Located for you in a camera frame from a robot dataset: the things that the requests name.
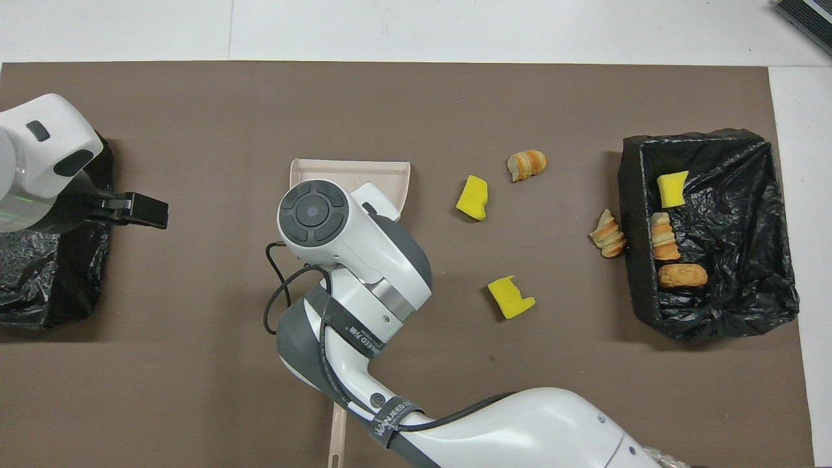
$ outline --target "brown surface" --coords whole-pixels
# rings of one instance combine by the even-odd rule
[[[763,68],[3,65],[0,108],[45,92],[110,140],[116,188],[171,204],[171,226],[117,229],[90,320],[0,334],[4,466],[325,465],[331,404],[260,323],[295,157],[413,163],[402,223],[434,294],[371,371],[430,416],[560,386],[692,464],[812,464],[796,323],[674,342],[632,315],[623,259],[587,238],[618,212],[622,138],[746,127],[775,141]],[[528,148],[549,166],[509,183],[507,157]],[[453,208],[469,173],[490,186],[479,224]],[[537,305],[504,322],[485,286],[509,274]],[[348,431],[348,467],[404,466]]]

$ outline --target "sponge piece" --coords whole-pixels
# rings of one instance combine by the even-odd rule
[[[659,176],[656,183],[659,184],[662,208],[680,207],[685,204],[685,198],[681,195],[685,179],[687,179],[687,171]]]
[[[527,311],[529,307],[534,306],[535,302],[534,297],[522,298],[520,290],[512,283],[512,278],[514,278],[514,275],[488,283],[488,290],[497,300],[500,311],[507,319],[514,318]]]
[[[468,176],[463,194],[459,196],[457,209],[477,221],[485,219],[485,204],[488,203],[488,184],[476,176]]]

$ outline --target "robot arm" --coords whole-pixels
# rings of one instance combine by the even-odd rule
[[[60,233],[86,220],[164,229],[166,203],[92,185],[83,169],[104,151],[106,143],[57,94],[0,112],[0,232]]]
[[[354,194],[363,198],[367,191],[360,190]],[[569,391],[495,396],[433,420],[375,380],[369,361],[432,287],[422,250],[378,212],[328,181],[302,182],[281,201],[277,221],[286,246],[331,278],[330,292],[322,283],[280,317],[278,353],[293,374],[413,466],[658,466],[621,427]]]

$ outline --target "white tabletop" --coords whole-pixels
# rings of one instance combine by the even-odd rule
[[[0,64],[226,59],[770,67],[815,464],[832,466],[832,57],[768,1],[0,2]]]

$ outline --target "black trash bag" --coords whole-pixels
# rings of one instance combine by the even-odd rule
[[[661,209],[656,179],[689,171],[686,203]],[[747,130],[624,140],[618,172],[633,310],[677,340],[762,335],[798,314],[785,209],[771,143]],[[681,258],[656,261],[650,216],[668,212]],[[658,268],[696,263],[698,288],[660,288]]]
[[[112,191],[113,158],[104,151],[84,172]],[[101,294],[111,226],[84,222],[64,234],[0,233],[0,326],[36,330],[85,319]]]

